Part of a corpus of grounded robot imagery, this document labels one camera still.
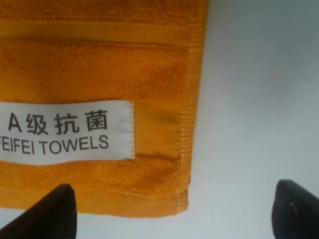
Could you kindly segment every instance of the chinese characters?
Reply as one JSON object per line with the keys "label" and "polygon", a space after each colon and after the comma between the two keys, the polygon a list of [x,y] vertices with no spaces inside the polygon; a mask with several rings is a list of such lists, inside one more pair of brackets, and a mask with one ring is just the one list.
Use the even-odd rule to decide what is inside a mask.
{"label": "chinese characters", "polygon": [[[83,115],[86,117],[86,126],[88,131],[97,130],[97,129],[107,129],[107,111],[106,110],[97,110],[90,111]],[[80,126],[78,126],[78,116],[67,113],[65,115],[56,114],[54,117],[54,128],[56,130],[56,135],[67,134],[69,132],[78,133],[80,132]],[[28,113],[25,118],[27,132],[34,135],[49,135],[47,128],[47,120],[44,115],[37,115]],[[14,113],[11,113],[9,120],[8,130],[17,130],[22,132],[22,128],[19,123],[18,118]]]}

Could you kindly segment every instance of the towel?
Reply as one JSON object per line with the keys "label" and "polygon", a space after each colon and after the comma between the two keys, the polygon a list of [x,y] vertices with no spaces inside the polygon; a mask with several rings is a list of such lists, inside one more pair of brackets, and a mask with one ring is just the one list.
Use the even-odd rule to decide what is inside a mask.
{"label": "towel", "polygon": [[135,157],[27,165],[0,158],[0,207],[56,185],[78,212],[187,209],[208,0],[0,0],[0,102],[134,103]]}

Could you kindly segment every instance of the white label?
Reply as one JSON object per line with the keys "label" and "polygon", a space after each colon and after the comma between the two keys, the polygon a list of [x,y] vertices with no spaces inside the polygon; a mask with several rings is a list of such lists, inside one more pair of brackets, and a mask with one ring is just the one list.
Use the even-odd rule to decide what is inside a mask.
{"label": "white label", "polygon": [[46,165],[134,158],[133,104],[0,102],[0,160]]}

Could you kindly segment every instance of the black object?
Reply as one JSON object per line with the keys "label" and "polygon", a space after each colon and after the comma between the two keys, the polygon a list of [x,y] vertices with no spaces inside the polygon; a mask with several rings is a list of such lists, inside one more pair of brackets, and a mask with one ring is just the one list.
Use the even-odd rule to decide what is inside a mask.
{"label": "black object", "polygon": [[291,180],[280,180],[272,224],[276,239],[319,239],[319,199]]}
{"label": "black object", "polygon": [[62,184],[0,230],[0,239],[75,239],[74,191]]}

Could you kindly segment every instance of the white background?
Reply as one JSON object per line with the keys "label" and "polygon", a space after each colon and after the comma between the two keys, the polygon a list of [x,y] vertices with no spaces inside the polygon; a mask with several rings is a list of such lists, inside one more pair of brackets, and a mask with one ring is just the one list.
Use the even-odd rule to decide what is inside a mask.
{"label": "white background", "polygon": [[79,214],[78,239],[273,239],[279,179],[319,195],[319,1],[211,1],[188,211]]}

